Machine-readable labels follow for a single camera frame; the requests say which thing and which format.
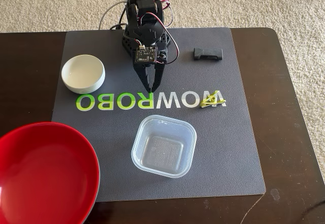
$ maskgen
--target mouse pad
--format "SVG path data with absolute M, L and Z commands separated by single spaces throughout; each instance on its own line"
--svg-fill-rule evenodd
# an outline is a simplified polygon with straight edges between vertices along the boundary
M 52 121 L 80 131 L 94 147 L 101 181 L 96 201 L 260 195 L 265 184 L 244 88 L 229 28 L 172 28 L 180 55 L 165 66 L 150 97 L 122 46 L 122 30 L 67 33 L 61 68 L 70 58 L 90 54 L 105 67 L 103 85 L 83 95 L 58 80 Z M 223 49 L 223 60 L 194 60 L 194 47 Z M 176 56 L 171 42 L 168 61 Z M 153 66 L 148 69 L 154 76 Z M 219 90 L 223 105 L 201 108 Z M 141 121 L 162 115 L 189 122 L 197 132 L 192 166 L 180 178 L 138 169 L 131 150 Z

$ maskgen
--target beige carpet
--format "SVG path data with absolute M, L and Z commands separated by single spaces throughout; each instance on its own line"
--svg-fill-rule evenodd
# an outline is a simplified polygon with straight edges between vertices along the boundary
M 0 31 L 96 29 L 119 0 L 0 0 Z M 325 172 L 325 0 L 171 0 L 173 27 L 271 27 L 283 48 L 319 164 Z M 118 22 L 122 6 L 104 21 Z

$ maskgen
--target bowl rim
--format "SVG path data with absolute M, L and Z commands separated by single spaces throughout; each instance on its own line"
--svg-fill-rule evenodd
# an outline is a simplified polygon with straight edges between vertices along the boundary
M 4 135 L 2 135 L 0 137 L 0 143 L 1 143 L 1 140 L 5 139 L 6 137 L 11 136 L 12 134 L 15 134 L 18 131 L 21 131 L 21 130 L 24 130 L 24 129 L 27 129 L 27 128 L 33 127 L 33 126 L 43 126 L 43 125 L 62 126 L 62 127 L 67 128 L 67 129 L 73 130 L 79 136 L 81 136 L 81 138 L 83 138 L 85 140 L 85 142 L 89 146 L 89 149 L 91 150 L 92 155 L 94 156 L 94 159 L 96 161 L 96 170 L 97 170 L 98 177 L 96 178 L 96 188 L 95 188 L 95 192 L 94 192 L 94 194 L 92 196 L 92 199 L 91 199 L 91 204 L 89 204 L 89 207 L 87 208 L 87 211 L 85 211 L 85 213 L 83 214 L 83 216 L 80 217 L 81 218 L 80 219 L 80 221 L 81 221 L 80 223 L 84 223 L 86 221 L 86 219 L 88 218 L 88 216 L 89 216 L 92 208 L 95 205 L 96 198 L 97 198 L 98 192 L 99 192 L 99 187 L 100 187 L 101 172 L 100 172 L 100 165 L 99 165 L 99 161 L 98 161 L 98 157 L 96 155 L 96 152 L 95 152 L 93 146 L 91 145 L 91 143 L 88 141 L 88 139 L 81 132 L 79 132 L 78 130 L 76 130 L 75 128 L 73 128 L 73 127 L 71 127 L 69 125 L 66 125 L 66 124 L 63 124 L 63 123 L 60 123 L 60 122 L 55 122 L 55 121 L 39 121 L 39 122 L 33 122 L 33 123 L 25 124 L 25 125 L 22 125 L 22 126 L 19 126 L 19 127 L 15 128 L 15 129 L 12 129 L 11 131 L 5 133 Z
M 67 83 L 66 79 L 63 77 L 63 74 L 62 74 L 64 68 L 66 67 L 66 65 L 67 65 L 69 62 L 71 62 L 72 59 L 75 59 L 75 58 L 77 58 L 77 57 L 79 57 L 79 56 L 91 56 L 91 57 L 94 57 L 94 58 L 95 58 L 97 61 L 99 61 L 100 64 L 102 65 L 102 73 L 101 73 L 101 75 L 99 76 L 99 78 L 96 80 L 95 83 L 93 83 L 93 84 L 91 84 L 91 85 L 89 85 L 89 86 L 87 86 L 87 87 L 74 87 L 74 86 L 69 85 L 69 83 Z M 103 75 L 105 75 L 105 68 L 104 68 L 104 64 L 102 63 L 102 61 L 101 61 L 99 58 L 97 58 L 96 56 L 88 55 L 88 54 L 76 55 L 76 56 L 70 58 L 69 60 L 67 60 L 66 63 L 64 63 L 64 65 L 63 65 L 63 67 L 62 67 L 62 69 L 61 69 L 61 78 L 62 78 L 63 83 L 64 83 L 66 86 L 69 86 L 69 87 L 74 88 L 74 89 L 87 89 L 87 88 L 90 88 L 90 87 L 94 86 L 95 84 L 97 84 L 97 83 L 101 80 L 101 78 L 102 78 Z

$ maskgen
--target red bowl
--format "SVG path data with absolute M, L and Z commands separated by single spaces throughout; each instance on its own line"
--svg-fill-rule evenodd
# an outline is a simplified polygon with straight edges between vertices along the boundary
M 0 138 L 0 223 L 83 223 L 100 182 L 96 153 L 57 122 L 19 127 Z

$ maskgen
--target dark wood table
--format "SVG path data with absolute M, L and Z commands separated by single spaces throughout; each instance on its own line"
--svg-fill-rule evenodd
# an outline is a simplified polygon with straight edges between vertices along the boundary
M 325 185 L 276 33 L 232 29 L 266 194 L 243 223 L 325 223 Z M 0 34 L 0 136 L 50 121 L 66 33 Z M 96 203 L 85 223 L 236 223 L 261 196 Z

